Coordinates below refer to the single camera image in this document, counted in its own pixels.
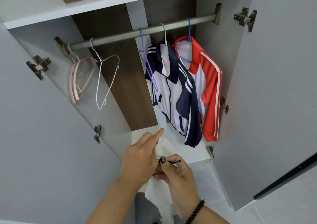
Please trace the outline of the person's right hand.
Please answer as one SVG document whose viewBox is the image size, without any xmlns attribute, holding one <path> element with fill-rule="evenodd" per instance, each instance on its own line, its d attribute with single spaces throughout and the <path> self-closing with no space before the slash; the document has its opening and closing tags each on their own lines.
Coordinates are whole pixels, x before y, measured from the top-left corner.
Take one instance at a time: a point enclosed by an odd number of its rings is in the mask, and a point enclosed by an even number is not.
<svg viewBox="0 0 317 224">
<path fill-rule="evenodd" d="M 192 169 L 177 154 L 165 157 L 173 168 L 158 168 L 154 178 L 168 184 L 174 208 L 179 217 L 186 221 L 200 204 Z"/>
</svg>

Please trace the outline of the person's left hand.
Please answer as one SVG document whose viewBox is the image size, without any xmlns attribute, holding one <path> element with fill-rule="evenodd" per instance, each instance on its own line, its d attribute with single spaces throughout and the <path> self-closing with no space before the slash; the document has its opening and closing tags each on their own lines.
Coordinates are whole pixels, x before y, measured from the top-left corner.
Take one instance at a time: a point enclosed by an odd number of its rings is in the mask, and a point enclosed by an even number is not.
<svg viewBox="0 0 317 224">
<path fill-rule="evenodd" d="M 164 128 L 155 134 L 146 132 L 126 149 L 118 177 L 125 187 L 138 192 L 154 174 L 158 166 L 155 147 L 163 133 Z"/>
</svg>

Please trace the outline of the white garment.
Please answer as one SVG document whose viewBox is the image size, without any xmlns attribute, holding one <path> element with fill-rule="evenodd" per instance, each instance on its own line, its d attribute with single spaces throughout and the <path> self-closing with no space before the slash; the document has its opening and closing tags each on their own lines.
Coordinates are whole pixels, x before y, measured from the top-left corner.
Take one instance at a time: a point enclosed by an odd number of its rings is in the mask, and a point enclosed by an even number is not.
<svg viewBox="0 0 317 224">
<path fill-rule="evenodd" d="M 159 161 L 162 156 L 168 157 L 179 154 L 172 143 L 165 137 L 161 137 L 155 147 L 156 158 Z M 174 208 L 171 193 L 168 184 L 160 179 L 151 177 L 149 181 L 142 186 L 145 192 L 145 198 L 154 204 L 158 209 L 158 216 L 162 224 L 174 224 Z"/>
</svg>

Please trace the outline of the person's right forearm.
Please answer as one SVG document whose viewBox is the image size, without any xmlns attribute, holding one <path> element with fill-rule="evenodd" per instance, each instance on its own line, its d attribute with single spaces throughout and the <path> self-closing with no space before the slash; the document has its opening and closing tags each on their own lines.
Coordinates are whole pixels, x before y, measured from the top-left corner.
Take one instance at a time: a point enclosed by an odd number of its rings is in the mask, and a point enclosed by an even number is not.
<svg viewBox="0 0 317 224">
<path fill-rule="evenodd" d="M 230 224 L 223 217 L 204 205 L 198 205 L 185 224 Z"/>
</svg>

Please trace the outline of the person's left forearm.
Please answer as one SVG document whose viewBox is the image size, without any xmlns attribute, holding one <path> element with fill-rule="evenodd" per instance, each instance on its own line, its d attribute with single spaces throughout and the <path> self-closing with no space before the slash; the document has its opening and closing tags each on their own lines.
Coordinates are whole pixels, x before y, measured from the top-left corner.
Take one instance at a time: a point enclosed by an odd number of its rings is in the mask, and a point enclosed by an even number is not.
<svg viewBox="0 0 317 224">
<path fill-rule="evenodd" d="M 132 202 L 145 182 L 118 177 L 85 224 L 125 224 Z"/>
</svg>

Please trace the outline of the grey trousers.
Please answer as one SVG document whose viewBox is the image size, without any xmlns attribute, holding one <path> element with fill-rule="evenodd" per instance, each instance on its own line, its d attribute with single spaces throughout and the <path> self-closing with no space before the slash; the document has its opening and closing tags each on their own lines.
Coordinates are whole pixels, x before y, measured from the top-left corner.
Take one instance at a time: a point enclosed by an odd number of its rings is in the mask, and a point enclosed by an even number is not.
<svg viewBox="0 0 317 224">
<path fill-rule="evenodd" d="M 161 224 L 157 208 L 146 199 L 145 193 L 137 193 L 135 198 L 136 224 Z"/>
</svg>

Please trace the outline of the navy and white jacket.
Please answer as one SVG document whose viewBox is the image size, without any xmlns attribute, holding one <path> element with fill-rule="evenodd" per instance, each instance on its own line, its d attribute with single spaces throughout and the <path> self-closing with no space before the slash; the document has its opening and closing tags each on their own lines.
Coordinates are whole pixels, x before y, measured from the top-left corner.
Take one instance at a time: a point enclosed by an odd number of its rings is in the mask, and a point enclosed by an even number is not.
<svg viewBox="0 0 317 224">
<path fill-rule="evenodd" d="M 196 147 L 202 138 L 196 85 L 174 47 L 168 42 L 170 68 L 163 66 L 160 46 L 148 47 L 147 58 L 158 86 L 152 84 L 153 106 L 159 106 L 174 129 L 185 137 L 184 144 Z M 146 71 L 145 78 L 150 77 Z"/>
</svg>

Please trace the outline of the red and white jacket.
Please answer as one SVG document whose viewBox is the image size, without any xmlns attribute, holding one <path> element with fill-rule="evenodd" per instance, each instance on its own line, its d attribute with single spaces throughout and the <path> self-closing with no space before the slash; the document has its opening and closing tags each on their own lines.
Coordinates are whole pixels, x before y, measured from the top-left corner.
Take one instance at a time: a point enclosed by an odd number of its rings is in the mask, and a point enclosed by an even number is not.
<svg viewBox="0 0 317 224">
<path fill-rule="evenodd" d="M 195 81 L 201 133 L 207 142 L 216 142 L 222 71 L 193 37 L 177 39 L 174 48 Z"/>
</svg>

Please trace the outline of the grey wardrobe cabinet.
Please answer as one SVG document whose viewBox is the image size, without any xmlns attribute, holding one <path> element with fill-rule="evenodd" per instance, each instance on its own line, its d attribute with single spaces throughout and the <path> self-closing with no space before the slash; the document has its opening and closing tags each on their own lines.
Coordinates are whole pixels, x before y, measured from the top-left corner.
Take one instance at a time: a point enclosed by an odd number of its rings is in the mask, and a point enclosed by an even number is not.
<svg viewBox="0 0 317 224">
<path fill-rule="evenodd" d="M 250 4 L 251 0 L 139 0 L 77 14 L 72 19 L 82 38 L 86 40 L 137 27 L 154 26 L 161 22 L 167 24 L 186 17 L 212 14 L 217 2 L 222 3 L 220 25 L 210 21 L 192 27 L 192 34 L 196 36 L 196 40 L 213 57 L 216 40 L 220 39 L 220 53 L 223 54 L 227 49 L 224 47 L 224 40 L 227 40 L 230 33 L 238 34 L 229 38 L 230 41 L 233 40 L 233 50 L 238 50 L 242 30 L 230 20 L 229 15 L 243 4 Z M 120 58 L 120 68 L 110 92 L 131 129 L 132 141 L 146 130 L 156 131 L 159 127 L 164 127 L 164 136 L 187 162 L 210 160 L 211 155 L 207 148 L 210 143 L 206 142 L 204 137 L 196 148 L 185 146 L 184 137 L 178 134 L 171 124 L 166 123 L 157 106 L 153 107 L 151 84 L 144 78 L 145 68 L 141 65 L 145 64 L 138 56 L 137 49 L 141 49 L 140 37 L 96 48 L 102 58 L 112 54 L 117 54 Z"/>
</svg>

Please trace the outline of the purple clothes hanger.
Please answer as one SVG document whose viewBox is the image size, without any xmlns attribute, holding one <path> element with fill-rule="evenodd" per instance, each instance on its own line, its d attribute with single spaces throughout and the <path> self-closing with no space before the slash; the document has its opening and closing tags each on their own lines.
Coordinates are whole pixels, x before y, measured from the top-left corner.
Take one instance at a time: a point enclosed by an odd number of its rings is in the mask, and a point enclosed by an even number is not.
<svg viewBox="0 0 317 224">
<path fill-rule="evenodd" d="M 140 35 L 141 35 L 141 43 L 142 43 L 142 49 L 143 49 L 143 52 L 145 54 L 145 47 L 144 47 L 144 40 L 143 40 L 143 33 L 142 33 L 142 30 L 141 28 L 138 28 L 139 29 L 139 32 L 140 32 Z M 146 70 L 147 70 L 147 73 L 150 77 L 150 80 L 152 82 L 152 84 L 154 85 L 154 89 L 156 92 L 158 92 L 158 86 L 157 86 L 157 83 L 156 83 L 156 80 L 154 78 L 154 75 L 153 75 L 153 72 L 152 72 L 152 69 L 150 67 L 150 64 L 149 64 L 149 61 L 148 61 L 148 58 L 147 58 L 147 55 L 145 54 L 145 59 L 146 59 L 146 63 L 147 63 L 147 66 L 145 67 Z"/>
</svg>

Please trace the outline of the grey wardrobe door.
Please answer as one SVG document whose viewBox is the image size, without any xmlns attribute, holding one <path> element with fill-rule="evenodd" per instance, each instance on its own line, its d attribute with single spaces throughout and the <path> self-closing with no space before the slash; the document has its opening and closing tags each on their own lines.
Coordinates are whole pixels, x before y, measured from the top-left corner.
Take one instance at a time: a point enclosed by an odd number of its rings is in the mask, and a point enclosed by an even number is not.
<svg viewBox="0 0 317 224">
<path fill-rule="evenodd" d="M 55 37 L 82 41 L 72 17 L 0 25 L 0 223 L 84 224 L 118 176 L 132 132 L 110 92 L 96 104 L 98 68 L 73 105 L 73 62 Z M 50 58 L 43 79 L 25 64 Z M 100 144 L 94 127 L 101 125 Z"/>
<path fill-rule="evenodd" d="M 235 211 L 317 152 L 317 0 L 252 0 L 214 167 Z"/>
</svg>

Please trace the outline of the beige clothes hanger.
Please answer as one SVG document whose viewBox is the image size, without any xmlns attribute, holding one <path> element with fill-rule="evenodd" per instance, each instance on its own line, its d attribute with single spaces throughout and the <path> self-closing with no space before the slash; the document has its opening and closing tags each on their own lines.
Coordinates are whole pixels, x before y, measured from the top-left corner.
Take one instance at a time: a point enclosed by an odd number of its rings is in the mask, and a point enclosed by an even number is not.
<svg viewBox="0 0 317 224">
<path fill-rule="evenodd" d="M 160 52 L 161 52 L 161 58 L 163 66 L 170 68 L 170 60 L 169 60 L 169 48 L 167 43 L 167 37 L 166 37 L 166 30 L 163 23 L 161 23 L 163 30 L 164 30 L 164 45 L 160 46 Z"/>
</svg>

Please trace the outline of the blue clothes hanger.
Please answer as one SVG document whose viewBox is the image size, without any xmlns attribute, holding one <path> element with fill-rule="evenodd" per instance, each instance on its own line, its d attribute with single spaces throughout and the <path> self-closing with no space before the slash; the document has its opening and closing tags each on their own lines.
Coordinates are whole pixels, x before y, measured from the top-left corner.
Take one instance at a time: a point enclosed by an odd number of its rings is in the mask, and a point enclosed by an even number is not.
<svg viewBox="0 0 317 224">
<path fill-rule="evenodd" d="M 188 39 L 183 39 L 183 40 L 179 41 L 179 43 L 180 43 L 180 42 L 189 42 L 189 43 L 192 43 L 192 37 L 191 37 L 191 21 L 190 21 L 190 18 L 187 18 L 187 19 L 188 19 L 188 27 L 189 27 Z M 188 62 L 188 63 L 191 62 L 190 60 L 188 60 L 188 59 L 182 57 L 181 55 L 180 55 L 180 58 L 181 58 L 183 61 L 185 61 L 185 62 Z"/>
</svg>

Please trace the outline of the grey metal clothes rail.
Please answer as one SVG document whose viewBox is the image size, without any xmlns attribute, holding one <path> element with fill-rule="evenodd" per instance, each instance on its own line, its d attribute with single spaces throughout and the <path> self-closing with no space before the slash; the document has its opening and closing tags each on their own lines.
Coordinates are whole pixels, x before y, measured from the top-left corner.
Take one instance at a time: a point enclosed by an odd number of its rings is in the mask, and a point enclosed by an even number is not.
<svg viewBox="0 0 317 224">
<path fill-rule="evenodd" d="M 59 46 L 61 51 L 64 52 L 64 55 L 69 54 L 71 50 L 80 50 L 84 48 L 92 48 L 96 46 L 101 46 L 113 42 L 119 42 L 123 40 L 138 38 L 141 36 L 151 35 L 159 32 L 163 32 L 164 30 L 175 30 L 184 28 L 189 26 L 189 24 L 197 25 L 204 22 L 212 21 L 216 25 L 220 23 L 220 15 L 221 15 L 222 3 L 217 3 L 215 7 L 215 11 L 212 14 L 205 15 L 202 17 L 195 17 L 191 19 L 185 19 L 181 21 L 171 22 L 165 25 L 156 25 L 152 27 L 143 28 L 141 30 L 133 30 L 129 32 L 124 32 L 120 34 L 110 35 L 107 37 L 101 37 L 93 39 L 92 41 L 83 41 L 77 43 L 65 43 L 59 37 L 55 37 L 54 41 Z"/>
</svg>

